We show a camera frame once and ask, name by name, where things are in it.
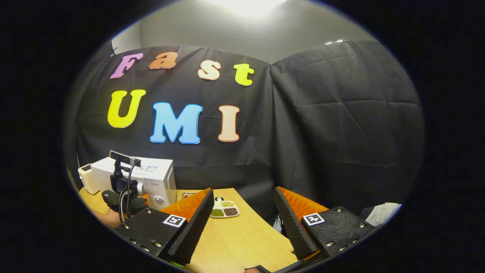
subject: gray wall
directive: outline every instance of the gray wall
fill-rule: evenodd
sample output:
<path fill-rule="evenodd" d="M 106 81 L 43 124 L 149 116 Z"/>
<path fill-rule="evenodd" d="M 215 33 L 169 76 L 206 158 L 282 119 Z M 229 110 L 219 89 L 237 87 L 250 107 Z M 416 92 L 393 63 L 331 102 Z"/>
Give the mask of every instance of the gray wall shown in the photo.
<path fill-rule="evenodd" d="M 273 63 L 341 38 L 375 40 L 344 15 L 308 0 L 288 0 L 263 17 L 241 16 L 206 0 L 180 0 L 139 24 L 138 36 L 129 28 L 113 39 L 117 53 L 136 49 L 140 39 L 140 47 L 206 46 Z"/>

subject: black cloth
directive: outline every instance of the black cloth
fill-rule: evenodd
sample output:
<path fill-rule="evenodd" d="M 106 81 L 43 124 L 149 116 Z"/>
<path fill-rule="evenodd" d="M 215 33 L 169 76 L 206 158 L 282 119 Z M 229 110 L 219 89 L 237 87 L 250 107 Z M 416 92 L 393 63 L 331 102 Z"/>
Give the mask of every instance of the black cloth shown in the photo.
<path fill-rule="evenodd" d="M 171 69 L 151 70 L 162 52 L 178 53 Z M 122 78 L 109 76 L 125 55 L 143 58 Z M 200 63 L 221 63 L 216 81 L 197 76 Z M 242 86 L 236 64 L 254 69 Z M 117 54 L 92 78 L 77 115 L 80 164 L 108 156 L 109 150 L 174 160 L 178 188 L 235 188 L 271 225 L 274 186 L 302 194 L 326 207 L 355 214 L 385 202 L 402 203 L 411 189 L 423 149 L 423 120 L 416 91 L 403 68 L 378 42 L 323 45 L 278 63 L 201 47 L 152 47 Z M 126 128 L 107 122 L 111 94 L 144 89 L 135 121 Z M 199 144 L 152 143 L 156 102 L 203 107 Z M 240 108 L 240 139 L 221 142 L 218 107 Z"/>

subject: blue letter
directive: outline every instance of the blue letter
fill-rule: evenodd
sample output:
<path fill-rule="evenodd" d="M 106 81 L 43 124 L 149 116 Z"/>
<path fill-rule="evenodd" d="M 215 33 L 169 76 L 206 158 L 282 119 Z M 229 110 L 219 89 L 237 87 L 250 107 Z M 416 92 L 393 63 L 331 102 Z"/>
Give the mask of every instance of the blue letter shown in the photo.
<path fill-rule="evenodd" d="M 155 109 L 155 126 L 153 135 L 150 137 L 151 142 L 165 142 L 164 128 L 168 139 L 174 142 L 182 127 L 182 135 L 178 138 L 181 143 L 197 144 L 200 142 L 200 138 L 197 136 L 197 122 L 199 114 L 202 112 L 202 106 L 189 104 L 183 108 L 178 118 L 175 117 L 172 106 L 168 102 L 157 102 L 153 105 L 153 109 Z"/>

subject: colorful foam letter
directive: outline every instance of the colorful foam letter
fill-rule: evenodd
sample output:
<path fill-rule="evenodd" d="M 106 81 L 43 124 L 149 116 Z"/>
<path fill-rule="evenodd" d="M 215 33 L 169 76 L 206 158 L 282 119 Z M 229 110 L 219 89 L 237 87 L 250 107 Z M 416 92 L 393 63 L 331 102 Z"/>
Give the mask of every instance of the colorful foam letter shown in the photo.
<path fill-rule="evenodd" d="M 200 142 L 200 138 L 197 136 L 197 123 L 202 106 L 189 104 L 183 108 L 178 118 L 175 117 L 172 106 L 168 102 L 157 102 L 153 105 L 153 109 L 155 109 L 155 126 L 153 135 L 150 137 L 151 142 L 165 142 L 164 128 L 171 142 L 175 141 L 182 128 L 182 135 L 178 138 L 181 143 L 197 144 Z"/>
<path fill-rule="evenodd" d="M 253 84 L 252 80 L 247 79 L 247 74 L 254 74 L 254 69 L 249 68 L 249 64 L 235 65 L 236 69 L 236 82 L 240 85 L 249 86 Z"/>
<path fill-rule="evenodd" d="M 236 115 L 239 108 L 232 105 L 221 105 L 219 111 L 222 113 L 222 130 L 218 139 L 223 142 L 234 142 L 239 140 L 236 133 Z"/>
<path fill-rule="evenodd" d="M 218 69 L 221 69 L 221 64 L 219 62 L 205 60 L 200 63 L 200 69 L 197 71 L 197 75 L 201 79 L 214 81 L 221 76 Z"/>
<path fill-rule="evenodd" d="M 125 128 L 135 120 L 136 113 L 138 112 L 138 105 L 140 104 L 142 96 L 146 94 L 146 91 L 136 89 L 130 93 L 131 103 L 129 104 L 128 114 L 121 118 L 118 112 L 120 110 L 121 101 L 126 94 L 126 91 L 121 90 L 115 91 L 111 95 L 111 104 L 108 109 L 108 123 L 115 128 Z"/>
<path fill-rule="evenodd" d="M 120 65 L 118 65 L 118 68 L 114 71 L 113 75 L 110 76 L 110 79 L 121 78 L 124 75 L 123 70 L 128 71 L 128 69 L 130 69 L 135 63 L 135 59 L 140 60 L 142 57 L 143 53 L 123 56 Z"/>
<path fill-rule="evenodd" d="M 165 52 L 158 54 L 155 61 L 150 64 L 150 69 L 169 69 L 174 67 L 177 63 L 178 54 L 177 52 Z"/>

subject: table surface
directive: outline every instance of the table surface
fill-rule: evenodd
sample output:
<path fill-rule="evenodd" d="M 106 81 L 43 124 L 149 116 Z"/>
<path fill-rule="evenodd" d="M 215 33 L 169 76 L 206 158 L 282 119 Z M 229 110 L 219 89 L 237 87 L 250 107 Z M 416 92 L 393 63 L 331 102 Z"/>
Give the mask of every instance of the table surface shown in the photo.
<path fill-rule="evenodd" d="M 201 190 L 177 190 L 177 200 L 183 192 Z M 108 206 L 101 193 L 91 195 L 84 188 L 80 190 L 86 205 L 105 214 Z M 273 229 L 263 220 L 233 188 L 214 189 L 214 197 L 233 201 L 239 215 L 231 218 L 209 217 L 195 248 L 188 270 L 197 273 L 244 272 L 244 268 L 262 265 L 274 272 L 297 261 L 292 254 L 290 240 Z"/>

